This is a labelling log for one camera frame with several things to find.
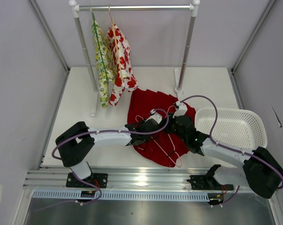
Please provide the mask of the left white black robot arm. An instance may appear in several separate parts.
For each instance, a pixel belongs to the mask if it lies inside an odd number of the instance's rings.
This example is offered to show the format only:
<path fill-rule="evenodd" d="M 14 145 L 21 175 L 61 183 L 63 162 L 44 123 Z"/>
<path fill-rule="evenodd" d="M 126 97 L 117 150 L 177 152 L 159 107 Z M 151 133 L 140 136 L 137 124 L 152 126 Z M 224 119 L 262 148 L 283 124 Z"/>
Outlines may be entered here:
<path fill-rule="evenodd" d="M 148 142 L 164 125 L 164 119 L 150 117 L 140 123 L 126 124 L 120 129 L 100 130 L 80 121 L 56 138 L 52 157 L 62 161 L 64 167 L 69 167 L 76 175 L 77 183 L 86 188 L 93 182 L 92 171 L 85 160 L 92 148 L 140 145 Z"/>

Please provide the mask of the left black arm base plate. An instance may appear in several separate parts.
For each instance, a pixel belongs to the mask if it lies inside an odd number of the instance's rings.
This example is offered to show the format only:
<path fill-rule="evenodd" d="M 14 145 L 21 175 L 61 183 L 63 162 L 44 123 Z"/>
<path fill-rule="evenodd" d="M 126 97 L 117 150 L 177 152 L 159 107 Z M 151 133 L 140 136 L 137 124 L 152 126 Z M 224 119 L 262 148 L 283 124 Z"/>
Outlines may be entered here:
<path fill-rule="evenodd" d="M 99 188 L 106 188 L 107 181 L 108 181 L 108 174 L 107 173 L 94 173 L 92 177 L 88 177 L 84 179 L 85 182 L 93 184 Z M 68 174 L 66 180 L 66 187 L 70 188 L 91 188 L 91 186 L 80 182 L 72 173 Z"/>

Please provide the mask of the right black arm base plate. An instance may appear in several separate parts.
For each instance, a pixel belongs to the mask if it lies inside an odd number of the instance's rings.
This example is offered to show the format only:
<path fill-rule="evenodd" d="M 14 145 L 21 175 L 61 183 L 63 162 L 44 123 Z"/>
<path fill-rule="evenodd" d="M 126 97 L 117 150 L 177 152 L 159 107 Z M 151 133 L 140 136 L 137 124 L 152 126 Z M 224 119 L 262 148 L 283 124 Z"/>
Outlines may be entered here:
<path fill-rule="evenodd" d="M 234 190 L 233 185 L 221 185 L 212 175 L 190 175 L 186 181 L 192 190 Z"/>

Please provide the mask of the red skirt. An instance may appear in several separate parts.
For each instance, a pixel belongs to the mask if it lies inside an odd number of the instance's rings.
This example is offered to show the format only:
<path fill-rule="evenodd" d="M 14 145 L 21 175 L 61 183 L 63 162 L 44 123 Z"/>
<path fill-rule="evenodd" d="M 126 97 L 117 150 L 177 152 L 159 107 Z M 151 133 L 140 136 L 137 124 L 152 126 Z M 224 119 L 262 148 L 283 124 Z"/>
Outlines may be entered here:
<path fill-rule="evenodd" d="M 131 95 L 127 122 L 129 124 L 141 122 L 142 119 L 149 117 L 152 109 L 156 108 L 174 113 L 176 111 L 174 103 L 177 100 L 176 97 L 163 92 L 136 89 Z M 188 153 L 188 148 L 179 137 L 174 134 L 168 135 L 163 131 L 154 134 L 149 142 L 133 148 L 144 158 L 164 167 L 181 167 L 182 165 L 176 162 Z"/>

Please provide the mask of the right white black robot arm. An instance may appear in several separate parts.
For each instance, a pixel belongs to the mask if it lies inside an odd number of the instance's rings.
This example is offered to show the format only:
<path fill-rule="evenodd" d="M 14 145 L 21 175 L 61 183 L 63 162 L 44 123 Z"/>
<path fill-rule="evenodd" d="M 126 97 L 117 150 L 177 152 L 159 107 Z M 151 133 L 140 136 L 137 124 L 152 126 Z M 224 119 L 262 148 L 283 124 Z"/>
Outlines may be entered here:
<path fill-rule="evenodd" d="M 244 186 L 269 199 L 276 190 L 283 188 L 283 168 L 266 148 L 252 150 L 226 146 L 198 131 L 188 115 L 171 114 L 165 130 L 179 137 L 193 154 L 216 158 L 233 166 L 218 166 L 214 173 L 207 175 L 205 183 L 210 189 L 221 184 Z"/>

